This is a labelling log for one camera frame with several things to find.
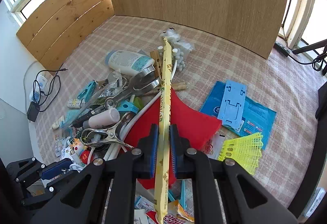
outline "metal tongs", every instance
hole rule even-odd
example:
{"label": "metal tongs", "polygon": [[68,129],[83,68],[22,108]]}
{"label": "metal tongs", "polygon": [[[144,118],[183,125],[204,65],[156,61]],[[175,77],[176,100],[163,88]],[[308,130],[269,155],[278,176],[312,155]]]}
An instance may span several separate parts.
{"label": "metal tongs", "polygon": [[[125,113],[121,118],[120,121],[117,122],[114,126],[106,128],[106,129],[85,129],[83,130],[81,134],[81,142],[90,147],[99,147],[103,144],[111,144],[111,143],[118,143],[120,145],[129,147],[130,149],[133,149],[133,147],[129,144],[124,143],[122,140],[119,139],[119,134],[122,129],[122,127],[128,123],[133,117],[135,116],[135,113],[133,112],[127,112]],[[101,138],[96,141],[91,141],[91,139],[96,135],[99,134],[101,137],[105,136],[104,138]]]}
{"label": "metal tongs", "polygon": [[106,100],[103,105],[79,117],[72,122],[76,128],[82,127],[83,122],[88,120],[93,115],[101,113],[110,108],[116,108],[120,102],[130,97],[131,95],[143,95],[152,89],[156,88],[160,83],[160,77],[154,78],[154,67],[150,65],[144,68],[130,79],[128,86],[113,97],[105,97]]}

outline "white bottle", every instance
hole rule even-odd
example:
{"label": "white bottle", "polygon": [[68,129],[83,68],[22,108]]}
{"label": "white bottle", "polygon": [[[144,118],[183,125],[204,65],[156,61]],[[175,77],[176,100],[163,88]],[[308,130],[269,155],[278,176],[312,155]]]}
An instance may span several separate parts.
{"label": "white bottle", "polygon": [[134,76],[144,68],[153,65],[154,59],[127,50],[113,50],[108,53],[105,63],[114,70],[120,69],[122,74]]}
{"label": "white bottle", "polygon": [[101,129],[102,127],[115,124],[119,120],[119,111],[116,108],[111,108],[89,118],[88,125],[92,129]]}

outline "long yellow wrapper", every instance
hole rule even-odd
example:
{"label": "long yellow wrapper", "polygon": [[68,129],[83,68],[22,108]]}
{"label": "long yellow wrapper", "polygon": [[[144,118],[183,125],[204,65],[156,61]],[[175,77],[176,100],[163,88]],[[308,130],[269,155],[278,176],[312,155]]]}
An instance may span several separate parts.
{"label": "long yellow wrapper", "polygon": [[171,46],[164,38],[162,83],[159,115],[159,138],[157,149],[156,178],[154,184],[154,209],[160,224],[168,208],[168,176],[169,176],[169,126],[171,98]]}

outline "blue packet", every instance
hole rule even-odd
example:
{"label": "blue packet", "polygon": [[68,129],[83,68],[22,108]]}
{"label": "blue packet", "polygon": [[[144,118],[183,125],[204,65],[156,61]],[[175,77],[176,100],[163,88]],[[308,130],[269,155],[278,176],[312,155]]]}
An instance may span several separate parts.
{"label": "blue packet", "polygon": [[[200,112],[217,118],[221,101],[225,91],[225,83],[217,81],[207,96],[204,104],[202,105]],[[249,97],[245,97],[245,103],[243,108],[242,120],[238,129],[232,129],[228,126],[224,126],[231,130],[238,136],[246,136],[261,132],[263,135],[262,149],[265,149],[272,125],[274,124],[276,112],[253,101]]]}

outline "yellow plastic mesh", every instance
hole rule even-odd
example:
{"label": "yellow plastic mesh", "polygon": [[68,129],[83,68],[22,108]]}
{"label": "yellow plastic mesh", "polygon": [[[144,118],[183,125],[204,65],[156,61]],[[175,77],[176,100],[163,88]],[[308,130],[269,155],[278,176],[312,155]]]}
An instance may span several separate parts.
{"label": "yellow plastic mesh", "polygon": [[261,133],[255,133],[236,139],[226,140],[221,148],[218,160],[232,158],[240,164],[248,173],[254,174],[255,168],[259,166],[261,147],[263,143]]}

